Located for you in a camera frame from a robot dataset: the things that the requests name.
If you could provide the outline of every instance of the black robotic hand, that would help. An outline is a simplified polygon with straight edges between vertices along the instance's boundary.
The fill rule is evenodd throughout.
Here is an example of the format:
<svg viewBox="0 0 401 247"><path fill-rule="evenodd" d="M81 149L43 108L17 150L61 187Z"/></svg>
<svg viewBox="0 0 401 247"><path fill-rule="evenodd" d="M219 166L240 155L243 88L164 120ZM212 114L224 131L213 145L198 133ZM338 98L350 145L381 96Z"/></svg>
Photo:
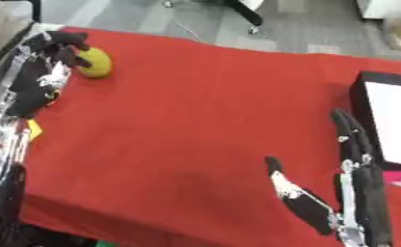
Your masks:
<svg viewBox="0 0 401 247"><path fill-rule="evenodd" d="M361 125L340 109L331 117L340 146L341 174L334 177L340 209L334 211L306 188L289 181L279 161L267 157L268 172L282 201L321 234L336 232L346 247L392 246L382 170Z"/></svg>
<svg viewBox="0 0 401 247"><path fill-rule="evenodd" d="M7 115L32 118L38 110L54 101L70 76L74 66L90 67L74 49L88 50L87 33L48 31L25 41L2 66L6 77L21 64L9 90L16 97Z"/></svg>

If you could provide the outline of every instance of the red table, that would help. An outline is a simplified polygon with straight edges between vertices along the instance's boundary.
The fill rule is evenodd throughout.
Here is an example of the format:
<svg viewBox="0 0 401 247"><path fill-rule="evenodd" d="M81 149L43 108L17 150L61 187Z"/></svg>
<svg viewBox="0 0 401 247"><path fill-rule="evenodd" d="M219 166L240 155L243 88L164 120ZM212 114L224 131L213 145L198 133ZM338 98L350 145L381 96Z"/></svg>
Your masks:
<svg viewBox="0 0 401 247"><path fill-rule="evenodd" d="M37 118L23 220L141 247L341 246L284 207L262 160L333 202L329 112L360 70L401 63L88 31L115 70L73 76ZM401 247L401 188L388 201Z"/></svg>

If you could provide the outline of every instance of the white cabinet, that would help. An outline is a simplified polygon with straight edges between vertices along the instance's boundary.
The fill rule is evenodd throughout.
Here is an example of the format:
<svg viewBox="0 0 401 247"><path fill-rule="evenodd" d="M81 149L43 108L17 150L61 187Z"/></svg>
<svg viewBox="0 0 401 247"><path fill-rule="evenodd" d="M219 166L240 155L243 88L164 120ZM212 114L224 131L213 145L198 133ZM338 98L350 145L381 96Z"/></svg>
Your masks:
<svg viewBox="0 0 401 247"><path fill-rule="evenodd" d="M364 18L379 19L401 14L401 0L357 0Z"/></svg>

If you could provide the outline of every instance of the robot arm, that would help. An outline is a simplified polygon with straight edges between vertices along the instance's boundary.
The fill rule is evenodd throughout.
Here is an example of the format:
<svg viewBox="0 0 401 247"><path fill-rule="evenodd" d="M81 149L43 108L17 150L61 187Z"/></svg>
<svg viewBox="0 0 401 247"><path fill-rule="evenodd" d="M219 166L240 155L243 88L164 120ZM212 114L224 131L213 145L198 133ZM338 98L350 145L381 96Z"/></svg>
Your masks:
<svg viewBox="0 0 401 247"><path fill-rule="evenodd" d="M0 247L11 246L25 187L26 119L55 100L77 58L72 45L88 49L86 34L45 32L25 41L0 63Z"/></svg>
<svg viewBox="0 0 401 247"><path fill-rule="evenodd" d="M269 175L278 196L300 218L321 234L336 232L346 247L392 246L382 170L375 164L364 129L352 117L335 109L331 117L340 146L342 173L334 185L340 210L290 182L276 158L267 157Z"/></svg>

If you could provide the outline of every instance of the yellow fruit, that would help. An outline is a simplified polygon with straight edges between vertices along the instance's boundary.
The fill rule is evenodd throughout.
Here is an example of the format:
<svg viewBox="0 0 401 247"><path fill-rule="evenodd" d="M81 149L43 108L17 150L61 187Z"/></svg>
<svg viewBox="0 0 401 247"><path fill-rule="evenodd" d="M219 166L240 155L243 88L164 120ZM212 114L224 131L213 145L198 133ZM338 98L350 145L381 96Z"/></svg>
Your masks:
<svg viewBox="0 0 401 247"><path fill-rule="evenodd" d="M90 68L78 67L79 71L87 77L104 77L112 70L111 58L97 47L91 47L87 51L80 50L78 56L93 64Z"/></svg>

